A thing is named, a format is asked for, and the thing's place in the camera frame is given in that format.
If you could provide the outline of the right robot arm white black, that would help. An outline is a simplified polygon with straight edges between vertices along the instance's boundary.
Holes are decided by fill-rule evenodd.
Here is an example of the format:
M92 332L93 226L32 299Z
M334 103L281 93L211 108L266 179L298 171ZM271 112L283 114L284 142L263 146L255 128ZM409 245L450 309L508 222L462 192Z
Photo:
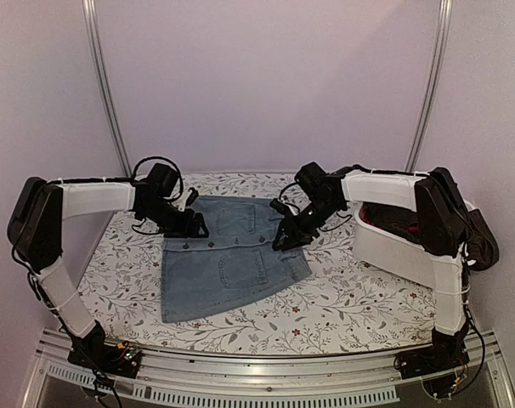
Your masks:
M303 166L295 184L309 204L299 212L274 198L270 206L282 220L273 240L276 251L310 244L320 228L350 202L404 208L416 215L420 245L429 256L436 317L434 329L446 336L461 332L467 322L469 291L467 242L471 234L467 207L450 172L437 167L428 173L371 170L360 165L327 173L317 163Z

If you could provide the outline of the white plastic laundry basket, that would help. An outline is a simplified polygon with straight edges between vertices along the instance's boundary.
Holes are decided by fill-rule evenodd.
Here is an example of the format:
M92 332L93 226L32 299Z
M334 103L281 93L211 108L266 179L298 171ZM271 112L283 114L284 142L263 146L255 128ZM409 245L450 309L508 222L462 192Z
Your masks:
M461 261L460 256L432 255L422 245L368 224L364 221L366 210L366 204L360 203L354 215L353 254L358 260L432 289L436 286L436 267L453 269Z

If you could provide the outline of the black striped garment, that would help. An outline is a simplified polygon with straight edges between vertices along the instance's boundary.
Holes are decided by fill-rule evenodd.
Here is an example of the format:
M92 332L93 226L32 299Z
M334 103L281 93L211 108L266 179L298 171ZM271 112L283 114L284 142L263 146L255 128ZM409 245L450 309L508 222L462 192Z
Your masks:
M471 225L470 237L467 240L467 250L469 260L473 263L469 266L470 270L482 271L489 269L499 261L499 247L489 226L479 209L468 212L468 221ZM402 240L420 245L420 233L417 237L398 236Z

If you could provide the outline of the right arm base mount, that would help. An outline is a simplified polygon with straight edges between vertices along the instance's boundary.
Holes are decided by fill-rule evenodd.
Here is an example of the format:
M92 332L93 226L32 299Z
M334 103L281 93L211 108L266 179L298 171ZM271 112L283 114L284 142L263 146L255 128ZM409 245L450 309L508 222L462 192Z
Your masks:
M452 397L466 374L470 361L465 346L468 332L467 323L453 336L433 329L431 346L398 353L394 358L393 367L400 372L403 379L460 367L460 374L451 373L445 377L427 380L423 384L425 392L436 400Z

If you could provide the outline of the light blue denim skirt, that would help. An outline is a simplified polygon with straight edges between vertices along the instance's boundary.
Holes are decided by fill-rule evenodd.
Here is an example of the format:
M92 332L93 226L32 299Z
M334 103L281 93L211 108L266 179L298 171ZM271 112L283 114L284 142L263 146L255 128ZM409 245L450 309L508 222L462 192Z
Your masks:
M205 195L207 238L164 241L161 320L205 318L255 303L309 278L300 248L274 251L281 215L263 198Z

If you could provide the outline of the aluminium front rail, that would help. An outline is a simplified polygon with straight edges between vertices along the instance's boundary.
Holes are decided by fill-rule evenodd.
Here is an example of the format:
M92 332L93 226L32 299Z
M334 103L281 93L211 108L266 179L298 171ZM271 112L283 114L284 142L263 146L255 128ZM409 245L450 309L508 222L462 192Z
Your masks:
M145 347L135 378L112 388L69 363L69 338L45 330L31 361L24 407L515 407L492 331L467 337L467 367L403 378L395 350L318 356L244 356ZM456 372L458 389L439 398Z

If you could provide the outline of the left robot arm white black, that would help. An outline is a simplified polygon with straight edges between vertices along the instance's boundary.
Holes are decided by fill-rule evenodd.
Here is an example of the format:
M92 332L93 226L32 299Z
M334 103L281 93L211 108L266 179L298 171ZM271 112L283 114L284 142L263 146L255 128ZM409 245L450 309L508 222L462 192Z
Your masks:
M65 331L84 338L97 323L77 290L76 275L65 261L73 252L76 223L131 212L151 221L159 235L183 240L206 238L203 216L191 205L195 190L170 195L164 183L150 177L26 180L8 222L13 260L25 268L36 298L59 320Z

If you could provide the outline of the red garment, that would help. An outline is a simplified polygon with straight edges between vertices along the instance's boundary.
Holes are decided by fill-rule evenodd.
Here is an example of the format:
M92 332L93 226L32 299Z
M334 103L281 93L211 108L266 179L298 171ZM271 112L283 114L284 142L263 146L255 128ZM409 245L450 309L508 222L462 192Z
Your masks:
M359 216L371 226L407 239L420 233L416 213L402 207L366 203Z

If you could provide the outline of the left aluminium frame post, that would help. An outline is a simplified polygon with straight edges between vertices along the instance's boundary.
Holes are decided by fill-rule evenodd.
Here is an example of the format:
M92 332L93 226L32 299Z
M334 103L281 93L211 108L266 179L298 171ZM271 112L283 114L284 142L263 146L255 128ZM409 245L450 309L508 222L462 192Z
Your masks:
M124 175L128 176L131 172L131 165L127 153L127 148L122 137L122 132L113 95L110 89L110 81L105 61L105 55L101 43L99 32L99 19L94 0L82 0L82 11L86 31L88 35L88 43L93 62L93 68L99 88L100 98L105 111L105 118L110 136L114 145L117 160Z

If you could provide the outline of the aluminium frame post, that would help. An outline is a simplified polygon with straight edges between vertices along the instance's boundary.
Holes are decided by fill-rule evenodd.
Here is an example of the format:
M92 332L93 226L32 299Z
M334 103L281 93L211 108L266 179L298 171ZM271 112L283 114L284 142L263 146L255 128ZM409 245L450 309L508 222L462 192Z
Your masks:
M434 38L431 65L427 76L427 84L413 140L410 145L409 155L405 163L405 171L412 173L416 169L418 159L424 145L427 127L433 111L433 102L439 87L439 81L447 49L450 21L452 14L452 0L441 0L439 2L439 12L437 27Z
M110 81L105 61L105 55L101 43L99 32L99 19L94 0L82 0L82 11L86 31L88 35L88 43L93 62L93 68L99 88L100 98L105 111L105 118L110 136L114 145L117 160L124 175L128 176L131 172L131 165L127 153L127 148L122 137L122 132L113 95L110 89Z

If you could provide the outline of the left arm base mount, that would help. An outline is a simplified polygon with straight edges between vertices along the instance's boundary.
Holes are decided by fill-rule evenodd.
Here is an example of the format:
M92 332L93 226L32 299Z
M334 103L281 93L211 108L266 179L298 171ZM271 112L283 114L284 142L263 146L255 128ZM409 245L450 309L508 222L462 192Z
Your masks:
M142 349L128 341L108 344L103 333L90 332L84 338L69 334L71 351L68 361L73 365L104 374L135 379L139 373Z

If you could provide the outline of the right aluminium frame post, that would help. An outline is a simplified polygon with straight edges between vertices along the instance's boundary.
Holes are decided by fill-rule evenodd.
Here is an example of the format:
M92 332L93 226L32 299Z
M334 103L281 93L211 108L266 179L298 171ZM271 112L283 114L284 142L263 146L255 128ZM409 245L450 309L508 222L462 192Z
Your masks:
M427 127L433 111L433 102L439 87L439 81L447 49L450 21L452 14L452 0L441 0L439 2L439 12L437 27L434 38L431 65L427 76L427 84L413 140L410 145L409 155L405 163L405 171L412 173L416 169L418 159L424 145Z

